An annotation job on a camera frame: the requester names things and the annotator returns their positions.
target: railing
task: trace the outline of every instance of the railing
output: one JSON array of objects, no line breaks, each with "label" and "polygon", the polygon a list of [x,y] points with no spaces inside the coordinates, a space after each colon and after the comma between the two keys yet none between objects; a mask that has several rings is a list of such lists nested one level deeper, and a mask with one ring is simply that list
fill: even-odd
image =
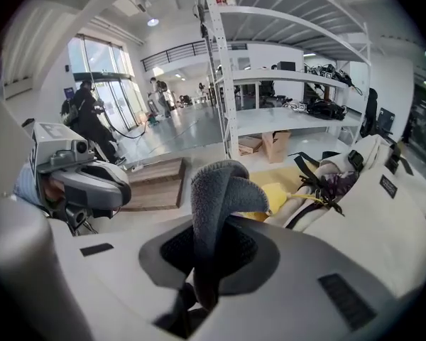
[{"label": "railing", "polygon": [[[248,45],[245,43],[233,43],[228,44],[227,48],[229,50],[247,50]],[[212,44],[212,49],[213,52],[218,51],[216,43]],[[147,72],[160,65],[167,65],[168,63],[175,62],[176,60],[207,53],[208,51],[207,47],[205,46],[205,42],[200,40],[199,42],[183,44],[179,45],[178,47],[164,50],[163,52],[156,53],[143,59],[141,62],[143,64],[143,69]]]}]

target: doorway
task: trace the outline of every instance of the doorway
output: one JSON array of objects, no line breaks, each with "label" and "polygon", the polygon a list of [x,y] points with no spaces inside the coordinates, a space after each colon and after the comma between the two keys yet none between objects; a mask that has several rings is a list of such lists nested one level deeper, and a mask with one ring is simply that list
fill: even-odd
[{"label": "doorway", "polygon": [[[80,82],[76,82],[76,86],[79,89]],[[93,86],[95,90],[92,94],[104,102],[107,118],[114,128],[120,132],[127,132],[138,126],[120,78],[95,80]],[[102,122],[110,126],[105,117],[102,117]]]}]

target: wooden board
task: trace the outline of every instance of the wooden board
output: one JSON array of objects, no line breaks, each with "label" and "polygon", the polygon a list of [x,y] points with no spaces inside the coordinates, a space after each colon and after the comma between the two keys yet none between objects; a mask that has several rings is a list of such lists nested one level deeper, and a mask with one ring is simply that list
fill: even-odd
[{"label": "wooden board", "polygon": [[181,180],[185,175],[185,163],[182,158],[176,158],[148,164],[135,173],[129,171],[127,174],[131,187]]},{"label": "wooden board", "polygon": [[131,187],[131,201],[122,211],[171,210],[180,207],[183,179]]},{"label": "wooden board", "polygon": [[244,136],[239,138],[239,150],[243,153],[255,153],[262,145],[262,139]]},{"label": "wooden board", "polygon": [[171,210],[180,207],[186,166],[182,158],[149,164],[128,172],[131,201],[123,211]]}]

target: glass door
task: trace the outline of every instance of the glass door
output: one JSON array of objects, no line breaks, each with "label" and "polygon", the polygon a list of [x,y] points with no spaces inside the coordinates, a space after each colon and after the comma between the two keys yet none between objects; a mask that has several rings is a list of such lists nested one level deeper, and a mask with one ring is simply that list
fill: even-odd
[{"label": "glass door", "polygon": [[109,82],[95,82],[94,85],[96,87],[98,97],[104,101],[104,110],[106,111],[110,122],[117,130],[125,132],[128,127],[126,126],[119,106],[114,99]]},{"label": "glass door", "polygon": [[126,94],[123,90],[123,87],[121,85],[120,81],[110,81],[108,82],[112,92],[114,93],[117,106],[121,112],[121,116],[123,117],[128,130],[134,128],[137,126],[136,119],[134,118],[134,115],[131,111],[131,108],[129,106],[128,97],[126,97]]}]

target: black tag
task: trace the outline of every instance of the black tag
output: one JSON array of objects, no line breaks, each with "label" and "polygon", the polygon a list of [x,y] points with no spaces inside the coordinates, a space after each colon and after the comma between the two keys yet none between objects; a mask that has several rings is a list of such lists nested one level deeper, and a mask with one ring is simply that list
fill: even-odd
[{"label": "black tag", "polygon": [[382,175],[381,178],[381,186],[385,188],[391,198],[394,198],[396,196],[398,188],[394,184],[392,184],[392,182],[390,182],[390,180],[384,175]]}]

